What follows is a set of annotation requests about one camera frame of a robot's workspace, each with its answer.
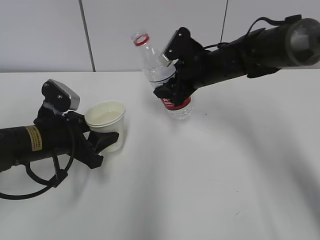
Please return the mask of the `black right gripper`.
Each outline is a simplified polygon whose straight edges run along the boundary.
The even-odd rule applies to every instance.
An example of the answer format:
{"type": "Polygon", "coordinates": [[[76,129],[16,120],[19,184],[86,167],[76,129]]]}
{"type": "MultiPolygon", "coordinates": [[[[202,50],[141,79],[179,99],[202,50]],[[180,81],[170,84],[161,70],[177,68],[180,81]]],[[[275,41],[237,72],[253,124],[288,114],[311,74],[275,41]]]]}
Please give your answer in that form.
{"type": "Polygon", "coordinates": [[[209,48],[212,45],[202,47],[203,50],[198,52],[191,61],[177,59],[175,77],[156,87],[153,91],[159,99],[167,99],[177,105],[184,102],[196,91],[194,83],[204,73],[203,58],[210,52],[209,48]]]}

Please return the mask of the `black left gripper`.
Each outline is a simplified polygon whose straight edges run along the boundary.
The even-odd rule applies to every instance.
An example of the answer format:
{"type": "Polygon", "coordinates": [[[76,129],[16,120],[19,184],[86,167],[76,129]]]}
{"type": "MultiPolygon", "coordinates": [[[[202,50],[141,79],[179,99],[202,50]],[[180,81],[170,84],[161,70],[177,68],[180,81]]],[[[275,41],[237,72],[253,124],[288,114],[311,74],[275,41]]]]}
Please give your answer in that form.
{"type": "Polygon", "coordinates": [[[33,123],[40,132],[45,157],[66,154],[90,169],[102,165],[103,157],[98,153],[116,143],[119,138],[118,132],[91,131],[86,139],[84,133],[90,131],[89,126],[84,116],[75,111],[55,114],[41,107],[33,123]]]}

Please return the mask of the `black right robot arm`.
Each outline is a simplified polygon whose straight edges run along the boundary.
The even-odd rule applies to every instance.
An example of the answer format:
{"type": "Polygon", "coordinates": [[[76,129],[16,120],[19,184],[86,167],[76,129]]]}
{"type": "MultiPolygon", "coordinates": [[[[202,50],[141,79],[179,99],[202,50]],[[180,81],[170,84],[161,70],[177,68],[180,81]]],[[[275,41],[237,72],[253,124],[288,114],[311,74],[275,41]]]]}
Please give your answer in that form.
{"type": "Polygon", "coordinates": [[[312,66],[320,61],[320,23],[292,15],[285,20],[260,17],[273,27],[249,29],[231,42],[202,46],[186,27],[175,31],[161,53],[165,66],[175,61],[176,73],[153,91],[159,99],[181,105],[197,89],[247,76],[271,75],[283,68],[312,66]]]}

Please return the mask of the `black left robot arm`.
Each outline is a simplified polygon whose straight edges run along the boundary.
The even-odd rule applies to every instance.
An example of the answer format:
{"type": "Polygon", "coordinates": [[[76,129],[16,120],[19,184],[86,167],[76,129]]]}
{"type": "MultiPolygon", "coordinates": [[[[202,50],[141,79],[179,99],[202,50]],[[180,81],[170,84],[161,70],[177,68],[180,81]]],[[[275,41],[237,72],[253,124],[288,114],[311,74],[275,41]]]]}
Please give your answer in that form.
{"type": "Polygon", "coordinates": [[[69,155],[90,169],[102,165],[100,153],[117,142],[119,133],[96,132],[82,114],[55,115],[41,109],[33,125],[0,130],[0,170],[52,157],[69,155]]]}

